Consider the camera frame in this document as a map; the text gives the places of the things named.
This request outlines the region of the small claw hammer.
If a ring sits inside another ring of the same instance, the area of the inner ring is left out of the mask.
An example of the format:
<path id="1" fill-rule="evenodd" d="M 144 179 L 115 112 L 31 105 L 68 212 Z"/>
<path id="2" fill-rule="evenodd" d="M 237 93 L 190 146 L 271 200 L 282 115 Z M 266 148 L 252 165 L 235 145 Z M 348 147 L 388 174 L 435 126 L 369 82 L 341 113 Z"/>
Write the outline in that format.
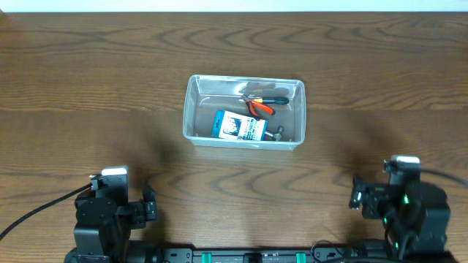
<path id="1" fill-rule="evenodd" d="M 283 126 L 279 126 L 277 131 L 276 132 L 271 132 L 271 131 L 268 131 L 266 130 L 264 132 L 264 136 L 266 139 L 268 140 L 272 140 L 272 141 L 275 141 L 275 142 L 278 142 L 281 140 L 282 138 L 282 133 L 284 131 L 284 127 Z"/>

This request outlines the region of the blue white screwdriver set box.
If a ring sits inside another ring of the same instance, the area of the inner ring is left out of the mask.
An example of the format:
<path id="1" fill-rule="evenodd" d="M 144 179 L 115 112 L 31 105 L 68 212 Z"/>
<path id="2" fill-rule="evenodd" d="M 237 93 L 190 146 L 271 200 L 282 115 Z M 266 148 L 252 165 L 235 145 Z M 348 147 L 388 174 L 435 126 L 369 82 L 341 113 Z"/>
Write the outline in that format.
<path id="1" fill-rule="evenodd" d="M 211 135 L 225 140 L 262 141 L 267 127 L 267 120 L 219 110 L 216 112 Z"/>

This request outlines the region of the black handled screwdriver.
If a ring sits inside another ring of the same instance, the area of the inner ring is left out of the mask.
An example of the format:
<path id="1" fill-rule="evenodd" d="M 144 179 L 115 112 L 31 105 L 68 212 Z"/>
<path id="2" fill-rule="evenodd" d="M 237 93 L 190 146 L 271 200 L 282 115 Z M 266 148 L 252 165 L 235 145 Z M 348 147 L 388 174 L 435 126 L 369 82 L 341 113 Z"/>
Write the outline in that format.
<path id="1" fill-rule="evenodd" d="M 289 99 L 287 97 L 258 97 L 258 98 L 252 98 L 248 96 L 243 97 L 244 101 L 250 101 L 250 102 L 257 102 L 260 104 L 278 104 L 278 105 L 286 105 L 289 103 Z"/>

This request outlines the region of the clear plastic container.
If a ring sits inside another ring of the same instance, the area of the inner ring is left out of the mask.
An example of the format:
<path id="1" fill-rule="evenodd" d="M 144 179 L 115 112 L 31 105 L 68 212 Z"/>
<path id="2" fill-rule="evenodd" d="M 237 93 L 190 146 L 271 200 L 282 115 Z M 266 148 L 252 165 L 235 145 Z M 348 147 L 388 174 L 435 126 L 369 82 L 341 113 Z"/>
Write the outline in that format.
<path id="1" fill-rule="evenodd" d="M 225 140 L 211 135 L 216 112 L 226 110 L 250 116 L 242 96 L 287 97 L 286 105 L 266 104 L 276 114 L 257 109 L 260 119 L 268 121 L 267 130 L 284 127 L 282 138 L 275 142 L 264 138 Z M 261 77 L 193 75 L 189 78 L 184 104 L 183 134 L 193 145 L 248 148 L 261 150 L 293 150 L 306 136 L 306 91 L 300 80 Z"/>

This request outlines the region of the red handled pliers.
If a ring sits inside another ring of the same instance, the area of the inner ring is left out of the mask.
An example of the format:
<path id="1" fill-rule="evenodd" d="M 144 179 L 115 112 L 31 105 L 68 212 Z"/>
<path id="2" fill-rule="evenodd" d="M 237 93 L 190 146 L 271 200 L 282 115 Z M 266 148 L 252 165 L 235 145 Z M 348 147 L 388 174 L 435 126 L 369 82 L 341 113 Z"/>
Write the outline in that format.
<path id="1" fill-rule="evenodd" d="M 268 105 L 263 104 L 262 102 L 257 102 L 255 99 L 249 98 L 248 96 L 244 95 L 242 96 L 242 99 L 246 103 L 249 114 L 256 120 L 260 120 L 260 115 L 258 114 L 257 109 L 260 109 L 270 115 L 276 114 L 275 110 L 272 107 L 269 107 Z"/>

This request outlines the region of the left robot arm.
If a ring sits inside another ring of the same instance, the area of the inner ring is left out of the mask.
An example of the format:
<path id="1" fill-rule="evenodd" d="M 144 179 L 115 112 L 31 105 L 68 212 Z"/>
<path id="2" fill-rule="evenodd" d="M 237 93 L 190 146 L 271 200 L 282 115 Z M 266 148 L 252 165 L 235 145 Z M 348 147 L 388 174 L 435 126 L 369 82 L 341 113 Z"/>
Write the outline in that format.
<path id="1" fill-rule="evenodd" d="M 157 220 L 156 193 L 148 184 L 143 198 L 130 202 L 126 175 L 95 175 L 91 188 L 76 198 L 75 208 L 76 248 L 65 256 L 65 263 L 162 261 L 155 245 L 130 240 L 133 229 Z"/>

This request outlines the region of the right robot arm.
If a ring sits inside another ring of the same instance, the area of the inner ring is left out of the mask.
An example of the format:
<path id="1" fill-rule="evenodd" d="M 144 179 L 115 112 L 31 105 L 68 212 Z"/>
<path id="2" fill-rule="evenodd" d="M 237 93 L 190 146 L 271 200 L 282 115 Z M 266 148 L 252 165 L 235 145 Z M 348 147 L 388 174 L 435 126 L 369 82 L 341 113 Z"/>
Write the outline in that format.
<path id="1" fill-rule="evenodd" d="M 354 178 L 349 207 L 380 220 L 384 239 L 365 242 L 352 255 L 411 262 L 454 262 L 445 250 L 450 208 L 445 191 L 420 180 L 419 172 L 392 172 L 388 183 Z"/>

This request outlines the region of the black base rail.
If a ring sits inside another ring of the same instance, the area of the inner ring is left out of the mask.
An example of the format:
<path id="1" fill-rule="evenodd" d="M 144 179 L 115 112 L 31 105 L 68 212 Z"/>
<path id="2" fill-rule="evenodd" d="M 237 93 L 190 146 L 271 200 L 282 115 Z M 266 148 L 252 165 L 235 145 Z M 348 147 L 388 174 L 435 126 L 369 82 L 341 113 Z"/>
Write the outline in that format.
<path id="1" fill-rule="evenodd" d="M 141 256 L 129 254 L 131 263 L 313 263 L 345 256 L 368 256 L 363 248 L 319 245 L 313 249 L 279 250 L 192 250 L 190 248 L 166 248 L 144 252 Z"/>

